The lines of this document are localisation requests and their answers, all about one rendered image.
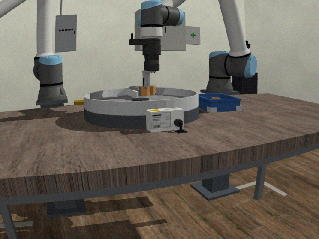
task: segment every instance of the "black speaker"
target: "black speaker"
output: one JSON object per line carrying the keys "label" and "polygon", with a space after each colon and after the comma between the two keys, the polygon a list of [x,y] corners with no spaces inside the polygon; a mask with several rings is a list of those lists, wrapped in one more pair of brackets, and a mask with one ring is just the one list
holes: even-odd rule
{"label": "black speaker", "polygon": [[257,94],[258,73],[253,77],[235,77],[233,76],[232,85],[239,94]]}

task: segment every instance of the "yellow object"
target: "yellow object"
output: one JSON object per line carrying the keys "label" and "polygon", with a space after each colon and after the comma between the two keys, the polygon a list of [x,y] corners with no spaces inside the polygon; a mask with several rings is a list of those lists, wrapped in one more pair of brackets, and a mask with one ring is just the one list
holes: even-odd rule
{"label": "yellow object", "polygon": [[155,95],[155,86],[150,86],[150,96]]}
{"label": "yellow object", "polygon": [[75,100],[74,105],[84,105],[84,100]]}
{"label": "yellow object", "polygon": [[150,87],[140,87],[141,96],[150,96]]}

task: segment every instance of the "orange object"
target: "orange object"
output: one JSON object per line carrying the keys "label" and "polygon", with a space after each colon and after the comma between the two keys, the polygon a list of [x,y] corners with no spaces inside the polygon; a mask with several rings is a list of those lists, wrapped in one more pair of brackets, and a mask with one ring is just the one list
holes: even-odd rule
{"label": "orange object", "polygon": [[155,95],[155,91],[156,91],[155,86],[150,86],[150,96]]}
{"label": "orange object", "polygon": [[150,87],[140,87],[141,96],[150,96]]}

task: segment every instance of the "white box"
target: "white box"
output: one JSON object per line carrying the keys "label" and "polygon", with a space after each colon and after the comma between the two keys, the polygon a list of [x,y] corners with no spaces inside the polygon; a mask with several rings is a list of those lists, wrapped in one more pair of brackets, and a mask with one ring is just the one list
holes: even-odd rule
{"label": "white box", "polygon": [[179,130],[174,120],[181,119],[184,129],[184,110],[179,107],[146,110],[146,129],[153,132]]}

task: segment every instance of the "blue bin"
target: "blue bin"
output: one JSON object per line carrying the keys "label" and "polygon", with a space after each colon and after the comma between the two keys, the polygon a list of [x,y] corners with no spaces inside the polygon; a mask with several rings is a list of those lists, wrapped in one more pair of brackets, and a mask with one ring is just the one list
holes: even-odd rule
{"label": "blue bin", "polygon": [[[220,97],[220,99],[211,99],[212,97]],[[236,111],[236,106],[241,105],[241,99],[222,93],[199,94],[199,108],[208,111],[207,106],[217,107],[217,112]]]}

